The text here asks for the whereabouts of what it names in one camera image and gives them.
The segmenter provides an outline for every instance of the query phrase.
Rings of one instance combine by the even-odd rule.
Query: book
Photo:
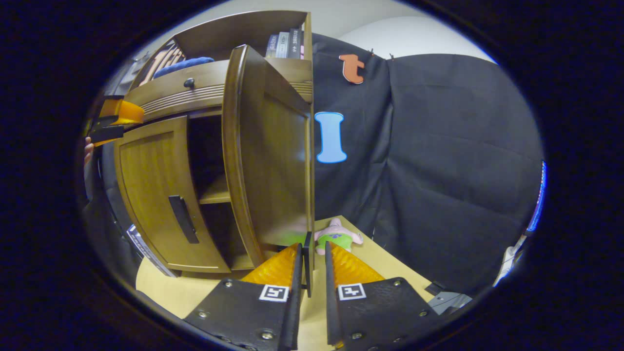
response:
[[[277,39],[277,50],[275,51],[275,57],[285,59],[288,57],[288,38],[290,32],[280,32]]]
[[[301,30],[291,28],[288,38],[288,58],[299,59],[301,57]]]
[[[305,33],[305,31],[301,31],[301,59],[303,60],[303,34]]]
[[[143,238],[141,238],[141,234],[139,234],[139,232],[137,231],[137,227],[134,224],[132,224],[130,228],[128,228],[128,230],[126,230],[125,232],[128,234],[132,243],[136,246],[137,250],[139,250],[139,252],[143,254],[144,257],[147,257],[147,259],[152,264],[154,264],[154,266],[156,266],[159,271],[169,277],[177,277],[177,275],[175,275],[171,270],[166,268],[165,265],[163,265],[162,262],[158,260],[158,258],[147,246]]]
[[[266,45],[265,57],[275,57],[275,51],[277,50],[277,34],[271,34],[269,37],[269,43]]]

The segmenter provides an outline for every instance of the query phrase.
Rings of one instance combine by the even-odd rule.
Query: human hand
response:
[[[95,146],[91,143],[91,137],[86,137],[84,139],[86,146],[84,147],[84,165],[87,165],[87,162],[91,160],[93,156],[93,149]]]

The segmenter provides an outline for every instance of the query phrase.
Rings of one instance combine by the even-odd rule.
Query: cabinet door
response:
[[[314,230],[310,110],[253,48],[232,51],[223,158],[238,229],[254,265],[263,260],[263,244],[303,242]]]
[[[229,272],[197,202],[187,122],[187,117],[177,117],[148,124],[115,142],[119,189],[138,232],[168,268]],[[170,196],[181,197],[183,204],[172,203]]]

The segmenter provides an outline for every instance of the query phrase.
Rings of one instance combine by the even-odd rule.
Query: patrick star plush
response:
[[[351,232],[343,227],[339,218],[334,218],[329,223],[329,227],[314,233],[314,240],[318,241],[316,252],[319,255],[325,254],[325,243],[331,241],[343,249],[351,252],[351,243],[363,244],[362,234]]]

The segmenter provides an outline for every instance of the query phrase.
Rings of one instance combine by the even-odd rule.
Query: blue cloth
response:
[[[176,64],[172,64],[169,67],[161,68],[154,74],[154,79],[164,76],[165,74],[179,71],[186,67],[197,66],[198,64],[204,64],[209,62],[215,62],[212,57],[198,57],[196,59],[189,59],[186,61],[178,62]]]

